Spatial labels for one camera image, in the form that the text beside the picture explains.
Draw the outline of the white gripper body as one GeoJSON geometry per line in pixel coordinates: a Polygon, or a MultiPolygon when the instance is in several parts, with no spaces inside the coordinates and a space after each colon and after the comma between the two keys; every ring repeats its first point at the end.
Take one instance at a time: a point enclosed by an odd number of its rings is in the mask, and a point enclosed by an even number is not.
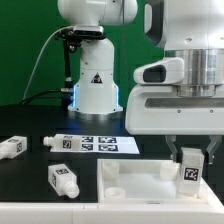
{"type": "Polygon", "coordinates": [[[136,85],[126,130],[133,135],[224,135],[224,86],[213,97],[178,97],[174,86],[136,85]]]}

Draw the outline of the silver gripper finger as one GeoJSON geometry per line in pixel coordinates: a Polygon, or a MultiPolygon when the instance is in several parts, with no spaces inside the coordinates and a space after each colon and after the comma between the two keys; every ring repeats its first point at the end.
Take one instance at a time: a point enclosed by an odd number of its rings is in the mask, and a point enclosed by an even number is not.
{"type": "Polygon", "coordinates": [[[168,148],[171,151],[171,156],[170,158],[174,161],[177,162],[180,160],[180,152],[178,151],[178,148],[176,147],[176,136],[175,135],[166,135],[165,136],[166,144],[168,148]]]}
{"type": "Polygon", "coordinates": [[[209,139],[210,139],[210,143],[206,148],[206,152],[208,154],[208,163],[212,164],[214,161],[214,154],[222,143],[222,136],[221,135],[210,135],[209,139]]]}

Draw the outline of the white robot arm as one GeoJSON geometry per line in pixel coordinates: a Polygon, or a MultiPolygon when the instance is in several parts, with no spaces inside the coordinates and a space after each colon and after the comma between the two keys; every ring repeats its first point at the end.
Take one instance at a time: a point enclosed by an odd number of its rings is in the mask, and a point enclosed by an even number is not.
{"type": "MultiPolygon", "coordinates": [[[[82,44],[70,112],[84,119],[121,112],[103,28],[132,22],[137,1],[58,0],[58,9],[82,44]]],[[[178,135],[207,135],[213,153],[224,137],[224,0],[148,0],[143,9],[144,33],[164,56],[135,70],[125,128],[163,135],[169,145],[178,135]]]]}

